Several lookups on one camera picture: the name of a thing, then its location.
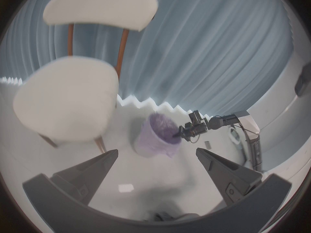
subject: curtain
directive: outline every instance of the curtain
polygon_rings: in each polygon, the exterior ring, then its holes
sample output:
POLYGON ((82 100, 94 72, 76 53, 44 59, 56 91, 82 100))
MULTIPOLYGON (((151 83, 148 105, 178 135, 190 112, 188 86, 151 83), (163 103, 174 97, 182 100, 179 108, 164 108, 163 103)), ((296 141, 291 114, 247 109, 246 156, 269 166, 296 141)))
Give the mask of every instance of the curtain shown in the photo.
MULTIPOLYGON (((26 80, 67 55, 67 25, 47 26, 50 0, 28 0, 0 45, 0 76, 26 80)), ((185 111, 225 115, 252 106, 286 66, 293 42, 281 0, 158 0, 141 32, 130 31, 119 95, 151 97, 185 111)), ((73 54, 116 65, 122 29, 74 26, 73 54)))

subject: chair seat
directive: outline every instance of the chair seat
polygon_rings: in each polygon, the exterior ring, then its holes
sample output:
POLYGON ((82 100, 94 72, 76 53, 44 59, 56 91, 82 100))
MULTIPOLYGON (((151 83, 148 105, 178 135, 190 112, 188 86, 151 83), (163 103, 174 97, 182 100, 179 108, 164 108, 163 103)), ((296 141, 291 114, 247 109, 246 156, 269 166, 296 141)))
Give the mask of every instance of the chair seat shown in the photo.
POLYGON ((158 0, 51 0, 43 19, 48 25, 99 23, 140 31, 157 9, 158 0))
POLYGON ((64 141, 87 141, 106 129, 115 108, 118 75, 108 63, 68 56, 37 70, 15 95, 21 123, 64 141))

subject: purple trash bag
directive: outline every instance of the purple trash bag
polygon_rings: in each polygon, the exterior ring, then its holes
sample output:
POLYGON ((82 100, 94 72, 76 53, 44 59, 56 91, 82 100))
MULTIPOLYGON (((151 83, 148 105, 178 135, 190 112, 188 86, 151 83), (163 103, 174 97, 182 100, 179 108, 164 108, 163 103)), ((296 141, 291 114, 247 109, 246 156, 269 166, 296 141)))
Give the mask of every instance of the purple trash bag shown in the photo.
POLYGON ((172 119, 164 114, 151 114, 142 126, 135 141, 135 150, 144 157, 166 154, 173 157, 179 150, 181 138, 173 137, 179 128, 172 119))

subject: white cushion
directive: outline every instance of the white cushion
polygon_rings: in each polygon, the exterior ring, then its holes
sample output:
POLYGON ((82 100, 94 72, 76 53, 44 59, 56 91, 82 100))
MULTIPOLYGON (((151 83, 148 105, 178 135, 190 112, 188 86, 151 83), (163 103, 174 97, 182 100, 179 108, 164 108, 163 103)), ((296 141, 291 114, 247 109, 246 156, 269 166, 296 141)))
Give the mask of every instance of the white cushion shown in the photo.
POLYGON ((21 123, 47 137, 87 141, 101 135, 115 109, 118 75, 87 57, 57 59, 37 70, 14 97, 21 123))
POLYGON ((158 0, 51 0, 43 20, 48 25, 99 23, 140 31, 157 9, 158 0))

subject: floor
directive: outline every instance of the floor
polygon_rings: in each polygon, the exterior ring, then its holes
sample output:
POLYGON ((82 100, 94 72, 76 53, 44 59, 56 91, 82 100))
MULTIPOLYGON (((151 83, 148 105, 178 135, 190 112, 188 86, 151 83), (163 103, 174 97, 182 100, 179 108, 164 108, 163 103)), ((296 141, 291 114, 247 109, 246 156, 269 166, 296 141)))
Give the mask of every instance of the floor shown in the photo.
MULTIPOLYGON (((99 155, 100 151, 93 141, 58 143, 57 149, 52 148, 18 121, 11 106, 13 93, 5 92, 6 95, 0 98, 0 171, 12 195, 27 214, 33 213, 33 208, 22 189, 22 182, 38 173, 51 177, 57 171, 99 155)), ((198 161, 196 148, 205 148, 204 142, 209 141, 213 152, 239 164, 243 163, 242 154, 230 141, 228 128, 223 127, 201 135, 195 144, 183 140, 181 149, 173 158, 139 156, 133 149, 133 142, 142 122, 154 110, 170 116, 178 125, 189 121, 185 111, 173 110, 167 104, 157 107, 152 102, 118 98, 117 109, 103 139, 108 150, 119 150, 119 157, 89 206, 134 220, 144 220, 150 212, 163 210, 172 216, 211 212, 221 204, 222 198, 198 161), (122 187, 129 186, 132 191, 124 192, 122 187)))

